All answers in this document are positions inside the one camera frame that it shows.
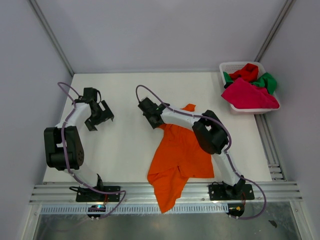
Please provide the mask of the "orange t shirt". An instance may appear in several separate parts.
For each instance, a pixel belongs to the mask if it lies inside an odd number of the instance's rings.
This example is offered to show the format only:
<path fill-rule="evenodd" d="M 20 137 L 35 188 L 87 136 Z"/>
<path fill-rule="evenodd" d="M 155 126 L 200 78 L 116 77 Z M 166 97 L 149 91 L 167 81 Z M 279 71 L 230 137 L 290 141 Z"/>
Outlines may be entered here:
<path fill-rule="evenodd" d="M 161 213 L 166 213 L 181 197 L 190 178 L 215 177 L 212 157 L 201 149 L 193 131 L 164 123 L 163 138 L 157 147 L 147 174 Z"/>

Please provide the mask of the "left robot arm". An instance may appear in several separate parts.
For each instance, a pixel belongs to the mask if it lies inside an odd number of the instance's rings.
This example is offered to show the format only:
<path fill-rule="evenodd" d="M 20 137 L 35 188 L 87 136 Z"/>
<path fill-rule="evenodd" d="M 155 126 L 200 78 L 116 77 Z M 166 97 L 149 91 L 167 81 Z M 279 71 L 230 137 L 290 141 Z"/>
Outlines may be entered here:
<path fill-rule="evenodd" d="M 50 168 L 71 175 L 80 185 L 99 194 L 104 185 L 98 173 L 85 164 L 85 153 L 79 130 L 85 126 L 88 131 L 97 131 L 97 126 L 114 120 L 114 114 L 99 90 L 93 87 L 83 89 L 83 95 L 72 99 L 73 109 L 65 120 L 44 130 L 46 164 Z"/>

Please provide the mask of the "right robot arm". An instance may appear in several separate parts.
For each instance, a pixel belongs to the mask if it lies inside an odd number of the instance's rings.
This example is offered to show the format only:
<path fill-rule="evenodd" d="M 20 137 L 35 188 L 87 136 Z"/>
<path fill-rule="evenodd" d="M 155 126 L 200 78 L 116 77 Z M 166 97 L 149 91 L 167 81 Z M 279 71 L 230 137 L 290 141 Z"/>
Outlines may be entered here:
<path fill-rule="evenodd" d="M 148 97 L 138 101 L 138 108 L 152 128 L 160 124 L 172 124 L 194 133 L 200 148 L 213 156 L 222 175 L 224 194 L 229 199 L 239 199 L 244 192 L 246 181 L 237 173 L 229 154 L 231 140 L 229 132 L 211 110 L 205 113 L 191 112 L 169 106 L 157 105 Z"/>

